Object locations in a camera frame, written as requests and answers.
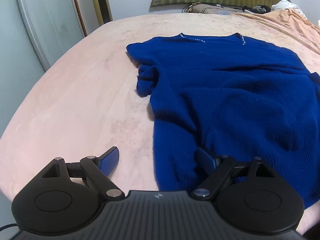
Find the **blue sweater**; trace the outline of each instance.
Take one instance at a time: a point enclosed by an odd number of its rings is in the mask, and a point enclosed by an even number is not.
[[[320,77],[289,49],[244,37],[180,34],[130,44],[137,92],[151,95],[161,190],[193,190],[206,177],[198,146],[238,161],[260,156],[301,195],[320,199]]]

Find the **blue gripper pad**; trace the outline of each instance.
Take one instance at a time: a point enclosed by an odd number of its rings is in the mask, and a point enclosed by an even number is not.
[[[97,166],[104,175],[109,176],[119,162],[119,150],[113,146],[97,158]]]

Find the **mattress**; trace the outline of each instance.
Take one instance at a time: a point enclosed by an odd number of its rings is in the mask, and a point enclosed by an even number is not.
[[[112,181],[130,189],[158,190],[153,165],[153,114],[136,93],[138,66],[126,46],[179,33],[233,33],[272,42],[320,70],[320,29],[286,9],[256,14],[144,15],[107,23],[72,47],[36,83],[0,139],[0,190],[12,200],[54,157],[78,162],[112,146],[120,151]],[[192,57],[187,52],[184,57]],[[320,203],[307,210],[304,233],[320,219]]]

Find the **gray ribbed panel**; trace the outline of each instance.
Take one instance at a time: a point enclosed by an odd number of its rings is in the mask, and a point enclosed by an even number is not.
[[[186,192],[132,191],[123,201],[109,202],[90,225],[63,236],[28,232],[14,240],[301,240],[296,232],[254,236],[224,222],[209,202],[191,199]]]

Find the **white logo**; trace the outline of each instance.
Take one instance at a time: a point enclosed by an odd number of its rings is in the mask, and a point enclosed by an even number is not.
[[[157,193],[157,194],[155,194],[155,197],[156,197],[157,199],[159,199],[159,198],[162,198],[163,195],[162,195],[161,193]]]

